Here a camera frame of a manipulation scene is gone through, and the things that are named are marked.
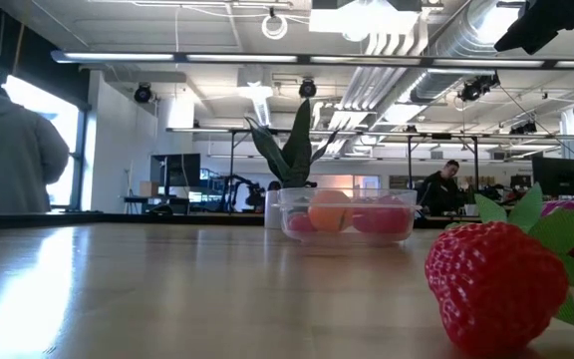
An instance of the plastic container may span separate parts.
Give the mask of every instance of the plastic container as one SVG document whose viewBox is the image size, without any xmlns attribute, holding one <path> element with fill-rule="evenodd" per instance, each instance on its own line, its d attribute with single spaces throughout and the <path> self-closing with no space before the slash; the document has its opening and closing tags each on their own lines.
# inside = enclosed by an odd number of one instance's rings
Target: plastic container
<svg viewBox="0 0 574 359">
<path fill-rule="evenodd" d="M 414 190 L 286 188 L 278 193 L 281 228 L 307 244 L 402 241 L 414 229 Z"/>
</svg>

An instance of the fake strawberry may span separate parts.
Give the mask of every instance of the fake strawberry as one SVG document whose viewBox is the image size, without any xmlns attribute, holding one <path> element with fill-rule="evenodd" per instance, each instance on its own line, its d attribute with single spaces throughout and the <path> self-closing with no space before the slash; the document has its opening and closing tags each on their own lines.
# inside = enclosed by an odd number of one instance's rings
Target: fake strawberry
<svg viewBox="0 0 574 359">
<path fill-rule="evenodd" d="M 452 227 L 430 249 L 429 288 L 446 334 L 467 354 L 515 354 L 553 317 L 574 325 L 574 210 L 541 218 L 541 198 L 536 184 L 507 217 L 477 195 L 483 223 Z"/>
<path fill-rule="evenodd" d="M 442 233 L 425 271 L 448 337 L 470 355 L 526 347 L 548 327 L 568 292 L 562 261 L 502 222 Z"/>
</svg>

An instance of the strawberry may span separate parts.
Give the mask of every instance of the strawberry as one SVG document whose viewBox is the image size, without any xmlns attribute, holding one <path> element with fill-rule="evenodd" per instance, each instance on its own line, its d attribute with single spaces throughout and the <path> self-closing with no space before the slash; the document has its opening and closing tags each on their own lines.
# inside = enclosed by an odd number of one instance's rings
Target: strawberry
<svg viewBox="0 0 574 359">
<path fill-rule="evenodd" d="M 443 232 L 425 264 L 442 324 L 469 355 L 519 351 L 564 304 L 564 263 L 518 226 L 498 221 Z"/>
</svg>

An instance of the gray hoodie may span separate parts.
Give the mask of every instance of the gray hoodie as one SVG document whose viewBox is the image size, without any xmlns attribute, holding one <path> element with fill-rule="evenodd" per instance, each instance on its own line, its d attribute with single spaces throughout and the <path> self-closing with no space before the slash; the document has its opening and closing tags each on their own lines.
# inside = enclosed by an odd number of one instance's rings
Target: gray hoodie
<svg viewBox="0 0 574 359">
<path fill-rule="evenodd" d="M 46 184 L 59 180 L 68 156 L 50 121 L 0 96 L 0 213 L 50 211 Z"/>
</svg>

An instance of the man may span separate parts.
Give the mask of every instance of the man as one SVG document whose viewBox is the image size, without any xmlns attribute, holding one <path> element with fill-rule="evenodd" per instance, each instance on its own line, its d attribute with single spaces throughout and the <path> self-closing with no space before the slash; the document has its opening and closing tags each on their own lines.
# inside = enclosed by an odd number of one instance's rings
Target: man
<svg viewBox="0 0 574 359">
<path fill-rule="evenodd" d="M 459 163 L 450 160 L 440 171 L 427 177 L 418 191 L 418 204 L 432 215 L 457 210 L 461 203 L 453 177 L 457 175 L 458 170 Z"/>
<path fill-rule="evenodd" d="M 59 180 L 68 156 L 57 129 L 0 86 L 0 213 L 50 211 L 46 184 Z"/>
</svg>

